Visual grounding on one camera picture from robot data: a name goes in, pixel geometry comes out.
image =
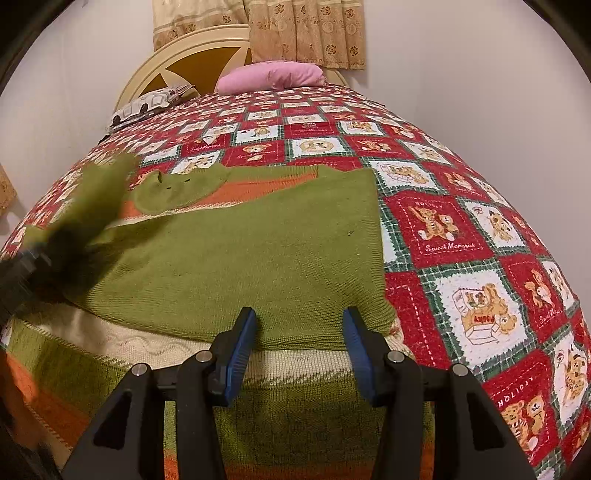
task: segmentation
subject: white wall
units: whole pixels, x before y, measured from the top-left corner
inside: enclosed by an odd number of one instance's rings
[[[150,0],[85,3],[41,33],[0,96],[0,163],[18,192],[0,244],[104,136],[119,93],[152,53]]]
[[[151,53],[149,0],[83,5],[42,33],[0,96],[0,163],[20,197],[0,239],[102,137]],[[560,37],[520,0],[366,0],[365,13],[368,69],[345,74],[352,86],[481,172],[591,304],[591,84]]]
[[[567,46],[517,0],[366,1],[365,12],[368,70],[346,74],[351,84],[484,175],[591,305],[591,83]]]

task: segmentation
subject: green knit garment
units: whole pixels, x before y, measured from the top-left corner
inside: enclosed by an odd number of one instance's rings
[[[313,180],[239,205],[107,229],[88,247],[64,295],[106,320],[205,341],[250,306],[264,349],[344,349],[348,306],[387,334],[395,312],[384,297],[371,170],[214,164],[186,176],[155,173],[131,199],[140,211],[156,213],[205,197],[224,181],[311,171]]]
[[[74,202],[47,229],[48,235],[60,229],[75,234],[80,246],[86,245],[117,218],[129,185],[128,176],[137,168],[139,158],[132,154],[117,155],[109,165],[85,165]]]

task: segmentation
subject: metal screw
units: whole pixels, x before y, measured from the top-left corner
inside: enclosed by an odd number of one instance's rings
[[[144,373],[148,371],[148,365],[146,364],[135,364],[131,367],[131,373],[133,373],[136,377],[142,376]]]
[[[400,350],[392,350],[391,352],[388,352],[388,360],[395,364],[401,364],[404,362],[404,353]]]
[[[452,367],[452,372],[454,372],[458,377],[465,377],[468,374],[468,369],[462,364],[455,364]]]
[[[205,362],[209,362],[213,358],[213,353],[209,350],[201,350],[195,354],[195,360],[204,364]]]

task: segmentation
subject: red and white checkered bedspread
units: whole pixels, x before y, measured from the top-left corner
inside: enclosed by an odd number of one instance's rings
[[[386,297],[418,362],[465,363],[484,383],[540,478],[558,478],[589,434],[589,333],[558,265],[509,202],[451,150],[384,106],[337,86],[207,95],[94,148],[24,225],[67,207],[84,163],[114,151],[153,170],[326,164],[373,169]]]

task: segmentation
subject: cartoon bear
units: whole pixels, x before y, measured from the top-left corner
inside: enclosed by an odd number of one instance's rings
[[[331,151],[335,145],[328,140],[306,140],[300,144],[304,153],[324,153]]]
[[[418,234],[423,240],[430,240],[434,236],[438,236],[444,240],[449,240],[453,242],[455,237],[452,234],[452,231],[457,232],[457,227],[453,224],[453,219],[448,217],[447,215],[446,220],[447,223],[444,224],[447,226],[442,225],[440,222],[437,221],[436,215],[437,211],[434,209],[429,208],[415,208],[415,207],[408,207],[408,209],[425,224],[425,230],[419,230]]]
[[[374,133],[374,129],[369,122],[351,122],[351,128],[363,130],[366,133]]]
[[[527,437],[530,434],[530,428],[523,418],[524,405],[525,402],[523,400],[519,400],[517,403],[512,403],[501,412],[501,415],[517,439],[519,446],[521,446],[523,451],[528,452],[530,446],[527,443]]]
[[[404,128],[392,127],[392,130],[396,135],[404,135],[407,138],[414,138],[414,134],[405,130]]]
[[[447,181],[449,181],[449,183],[458,185],[459,187],[461,187],[465,190],[469,190],[470,192],[474,190],[472,185],[470,185],[470,182],[468,182],[460,174],[454,173],[453,177],[452,177],[452,175],[449,174],[448,172],[444,172],[444,175],[447,177]]]
[[[564,282],[562,275],[558,273],[558,270],[554,267],[549,267],[548,272],[550,273],[550,278],[553,280],[554,285],[556,286],[556,288],[558,288],[558,290],[560,290],[560,293],[565,298],[570,297],[569,289],[566,286],[566,283]]]
[[[247,145],[246,147],[242,147],[242,149],[247,153],[260,153],[264,152],[268,147],[272,147],[273,145],[270,143],[265,144],[256,144],[256,145]]]
[[[530,400],[530,402],[527,404],[527,407],[525,408],[525,412],[527,413],[528,417],[534,421],[534,424],[531,426],[531,433],[533,435],[538,435],[544,426],[546,415],[544,411],[544,399],[542,398],[541,394],[537,394]]]
[[[470,305],[472,308],[462,314],[464,331],[468,332],[474,325],[497,324],[499,331],[508,335],[517,325],[516,315],[509,313],[507,303],[499,296],[494,283],[485,284],[481,290],[482,301]]]
[[[544,282],[544,277],[542,277],[542,274],[537,270],[532,270],[531,272],[534,275],[535,283],[532,281],[525,282],[524,287],[531,292],[534,304],[537,307],[543,307],[543,302],[546,302],[548,305],[554,306],[550,289]]]
[[[359,143],[363,145],[363,147],[361,147],[361,150],[377,150],[380,152],[388,152],[392,150],[390,145],[388,145],[387,143],[376,142],[375,140],[359,140]]]
[[[271,133],[271,130],[267,127],[259,127],[259,128],[255,128],[251,137],[261,137],[263,135],[269,135]]]
[[[505,220],[505,218],[498,212],[490,210],[488,215],[492,225],[492,236],[501,237],[501,239],[506,242],[513,240],[513,236],[510,233],[511,226],[509,225],[509,222],[507,222],[507,220]]]
[[[437,153],[435,150],[433,150],[430,147],[425,147],[424,145],[418,145],[417,146],[419,152],[421,153],[422,158],[427,158],[428,160],[435,160],[435,161],[440,161],[441,160],[441,155],[439,153]]]
[[[566,372],[564,375],[564,383],[566,388],[564,389],[563,405],[567,400],[574,400],[577,398],[585,389],[587,384],[585,372],[582,371],[583,367],[587,365],[586,358],[574,353],[569,350],[569,361],[565,366]]]
[[[313,122],[316,119],[315,115],[297,115],[292,118],[294,122],[306,123]]]
[[[428,183],[428,180],[412,167],[400,167],[398,165],[384,164],[380,166],[380,169],[388,177],[394,180],[400,180],[400,177],[403,177],[405,180],[418,183],[419,185],[425,185]]]
[[[587,439],[589,438],[589,422],[585,422],[581,425],[581,429],[579,430],[579,436],[577,437],[577,443],[575,444],[575,449],[580,449],[583,447]]]

